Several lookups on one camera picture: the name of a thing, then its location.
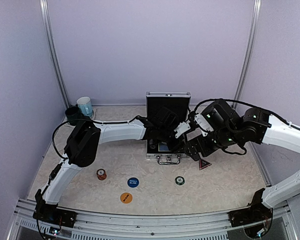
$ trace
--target black mug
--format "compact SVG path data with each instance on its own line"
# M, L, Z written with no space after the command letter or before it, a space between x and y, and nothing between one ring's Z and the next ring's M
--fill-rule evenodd
M77 106L71 106L68 109L65 110L66 118L68 119L70 125L75 126L78 121L73 121L77 119L82 119L83 114L81 113L81 110Z

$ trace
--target blue disc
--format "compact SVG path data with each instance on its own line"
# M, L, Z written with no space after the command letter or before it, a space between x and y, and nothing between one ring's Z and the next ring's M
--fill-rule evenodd
M136 177L132 177L128 180L128 186L131 188L135 188L139 185L139 180Z

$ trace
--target wall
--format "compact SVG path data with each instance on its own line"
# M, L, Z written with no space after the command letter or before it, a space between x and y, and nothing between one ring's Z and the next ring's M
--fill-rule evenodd
M146 91L233 98L254 0L54 0L49 12L72 103L145 104Z
M39 1L0 1L0 240L63 110Z
M300 0L263 0L242 100L300 126ZM300 155L258 146L272 184L300 169ZM300 196L288 201L300 233Z

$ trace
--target marble table surface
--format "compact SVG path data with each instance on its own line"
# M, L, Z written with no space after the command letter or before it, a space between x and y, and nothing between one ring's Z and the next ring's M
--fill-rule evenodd
M146 116L145 106L100 106L94 111L94 119L104 121ZM55 141L60 151L72 130L69 125L59 129ZM244 156L216 151L206 158L212 165L199 170L199 163L190 158L182 159L174 166L162 166L156 159L146 159L144 141L105 143L99 146L94 163L84 168L68 185L59 206L126 215L181 215L244 207L251 202L256 190L265 187L248 146L247 149ZM28 199L35 199L37 189L46 183L59 160L50 146ZM107 178L104 181L98 180L98 169L105 169ZM184 185L175 183L177 176L184 177ZM127 185L132 177L140 182L135 188ZM120 201L125 192L133 196L129 204Z

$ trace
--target yellow disc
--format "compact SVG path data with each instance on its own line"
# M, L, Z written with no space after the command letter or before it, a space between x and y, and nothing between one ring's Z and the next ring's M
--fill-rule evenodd
M130 194L130 193L128 193L128 192L126 192L126 193L123 193L122 195L121 195L121 202L122 203L126 203L126 204L128 204L128 203L130 203L131 201L132 201L132 195Z

